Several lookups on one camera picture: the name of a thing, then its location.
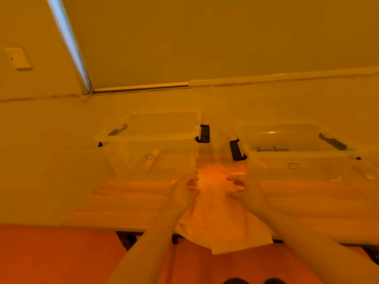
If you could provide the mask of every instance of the wall switch plate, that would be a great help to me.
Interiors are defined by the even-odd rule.
[[[31,69],[30,63],[25,55],[25,52],[20,47],[4,48],[12,65],[16,69]]]

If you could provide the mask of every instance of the cloth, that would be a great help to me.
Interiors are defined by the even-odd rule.
[[[188,240],[210,248],[212,254],[272,243],[271,230],[238,201],[225,196],[226,191],[243,189],[227,181],[229,175],[214,166],[200,170],[197,189],[201,194],[175,229]]]

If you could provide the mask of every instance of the orange floor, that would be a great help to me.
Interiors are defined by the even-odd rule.
[[[368,256],[361,248],[351,248]],[[0,283],[103,284],[126,253],[112,231],[0,226]],[[321,283],[285,244],[212,255],[186,239],[169,247],[159,284],[222,284],[240,277],[261,284]]]

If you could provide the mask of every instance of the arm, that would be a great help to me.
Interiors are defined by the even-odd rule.
[[[379,282],[379,266],[302,223],[282,214],[267,200],[257,181],[242,175],[229,176],[243,191],[227,192],[266,223],[321,278],[330,284]]]
[[[126,253],[109,277],[107,284],[155,284],[175,226],[200,194],[197,177],[185,176],[172,188],[168,205],[141,238]]]

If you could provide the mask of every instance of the plastic storage bin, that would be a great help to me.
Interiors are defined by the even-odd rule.
[[[119,180],[163,181],[195,174],[201,114],[132,114],[95,136]]]
[[[341,181],[354,151],[315,124],[239,126],[248,173],[261,181]]]

